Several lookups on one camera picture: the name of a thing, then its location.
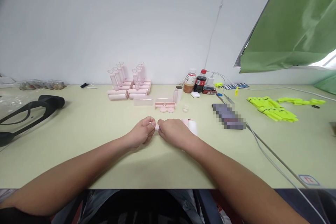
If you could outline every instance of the hand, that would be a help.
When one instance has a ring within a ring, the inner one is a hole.
[[[180,119],[168,119],[166,121],[159,120],[161,132],[159,135],[169,144],[185,149],[189,142],[196,136],[188,129],[188,127]]]
[[[153,117],[146,117],[138,122],[137,125],[124,136],[132,151],[152,139],[155,125],[156,123]]]

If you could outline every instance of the white wall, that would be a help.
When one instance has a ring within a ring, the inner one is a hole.
[[[202,69],[221,0],[0,0],[0,73],[110,84],[144,61],[154,84]],[[238,74],[233,65],[267,0],[224,0],[206,68],[234,82],[311,84],[327,71]]]

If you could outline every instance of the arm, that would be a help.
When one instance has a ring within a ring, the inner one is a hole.
[[[157,123],[163,139],[193,157],[248,223],[308,224],[262,179],[192,134],[181,120],[159,120]]]
[[[15,207],[39,216],[57,213],[118,158],[148,142],[154,126],[154,118],[146,117],[125,136],[55,166],[7,198],[0,209]]]

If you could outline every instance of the charger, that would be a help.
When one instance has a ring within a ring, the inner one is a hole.
[[[214,81],[215,81],[214,77],[211,76],[210,78],[207,78],[205,84],[206,84],[207,86],[212,86],[212,85],[214,84]]]

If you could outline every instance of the green curtain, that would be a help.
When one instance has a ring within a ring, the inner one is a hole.
[[[336,75],[317,83],[314,87],[336,95]]]
[[[336,49],[336,0],[269,0],[241,55],[241,73],[309,65]]]

